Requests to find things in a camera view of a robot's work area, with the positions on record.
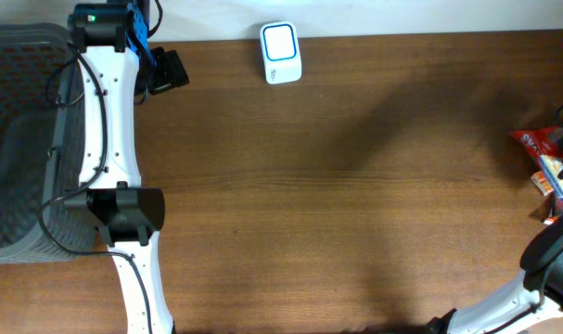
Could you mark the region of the red snack bag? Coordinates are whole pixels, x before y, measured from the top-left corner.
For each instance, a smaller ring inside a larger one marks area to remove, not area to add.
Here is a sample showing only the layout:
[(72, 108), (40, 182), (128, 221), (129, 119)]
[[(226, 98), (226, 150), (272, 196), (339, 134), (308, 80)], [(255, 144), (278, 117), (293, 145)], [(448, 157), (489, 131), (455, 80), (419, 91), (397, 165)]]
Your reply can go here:
[(558, 144), (563, 136), (563, 128), (559, 126), (514, 130), (510, 136), (524, 147), (534, 161), (542, 155), (563, 158), (563, 151)]

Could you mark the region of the small orange candy packet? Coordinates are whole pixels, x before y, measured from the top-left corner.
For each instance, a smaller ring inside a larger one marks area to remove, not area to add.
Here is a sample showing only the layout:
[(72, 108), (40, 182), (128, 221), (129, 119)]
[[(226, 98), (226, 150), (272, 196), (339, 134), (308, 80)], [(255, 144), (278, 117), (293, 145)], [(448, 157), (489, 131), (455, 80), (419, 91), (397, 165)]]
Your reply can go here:
[(547, 180), (546, 176), (542, 171), (536, 172), (531, 176), (531, 181), (536, 186), (536, 188), (545, 196), (549, 196), (554, 192), (553, 187)]

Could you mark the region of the black patterned snack packet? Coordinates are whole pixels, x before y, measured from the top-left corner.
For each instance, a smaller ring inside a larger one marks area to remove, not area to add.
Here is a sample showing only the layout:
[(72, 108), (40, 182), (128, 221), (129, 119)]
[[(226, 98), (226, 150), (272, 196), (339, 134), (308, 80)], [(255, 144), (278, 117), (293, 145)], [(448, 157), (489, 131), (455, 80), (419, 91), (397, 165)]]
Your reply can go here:
[(530, 218), (544, 225), (553, 224), (559, 217), (556, 203), (557, 197), (554, 194), (549, 194), (543, 203), (530, 214)]

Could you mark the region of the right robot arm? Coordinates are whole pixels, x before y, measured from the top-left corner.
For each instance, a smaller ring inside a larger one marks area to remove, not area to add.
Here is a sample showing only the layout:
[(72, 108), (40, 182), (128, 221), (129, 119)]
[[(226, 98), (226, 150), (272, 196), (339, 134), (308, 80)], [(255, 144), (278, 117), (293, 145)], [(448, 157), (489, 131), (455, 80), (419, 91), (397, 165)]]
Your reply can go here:
[(432, 318), (425, 333), (519, 333), (563, 317), (563, 214), (528, 245), (521, 271), (481, 302)]

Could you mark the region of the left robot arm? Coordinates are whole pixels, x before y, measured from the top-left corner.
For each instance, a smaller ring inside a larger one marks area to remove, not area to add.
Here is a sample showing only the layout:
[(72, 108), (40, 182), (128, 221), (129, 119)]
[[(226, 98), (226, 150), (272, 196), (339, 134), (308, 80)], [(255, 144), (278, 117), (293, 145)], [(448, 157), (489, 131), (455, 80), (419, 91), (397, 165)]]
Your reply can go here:
[(157, 31), (149, 1), (78, 4), (68, 19), (70, 49), (81, 69), (83, 163), (66, 207), (92, 226), (115, 263), (130, 333), (173, 333), (160, 274), (165, 198), (145, 187), (138, 167), (134, 99), (187, 84), (174, 51), (150, 48)]

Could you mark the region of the white barcode scanner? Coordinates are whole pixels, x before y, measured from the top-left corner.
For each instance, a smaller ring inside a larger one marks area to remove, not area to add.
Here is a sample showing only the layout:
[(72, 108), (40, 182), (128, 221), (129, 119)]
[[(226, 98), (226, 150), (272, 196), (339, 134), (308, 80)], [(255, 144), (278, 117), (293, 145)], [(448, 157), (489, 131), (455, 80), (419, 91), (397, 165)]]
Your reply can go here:
[(270, 85), (298, 81), (301, 50), (295, 26), (288, 21), (264, 24), (259, 32), (265, 80)]

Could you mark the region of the dark grey plastic basket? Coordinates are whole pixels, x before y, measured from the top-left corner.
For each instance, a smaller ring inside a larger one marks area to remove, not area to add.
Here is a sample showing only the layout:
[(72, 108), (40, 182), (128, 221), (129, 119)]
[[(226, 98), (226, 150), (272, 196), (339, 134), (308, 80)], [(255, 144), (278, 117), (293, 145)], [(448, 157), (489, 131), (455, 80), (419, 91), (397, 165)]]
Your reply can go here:
[(90, 251), (96, 233), (61, 202), (83, 162), (81, 73), (68, 31), (0, 25), (0, 263), (61, 262)]

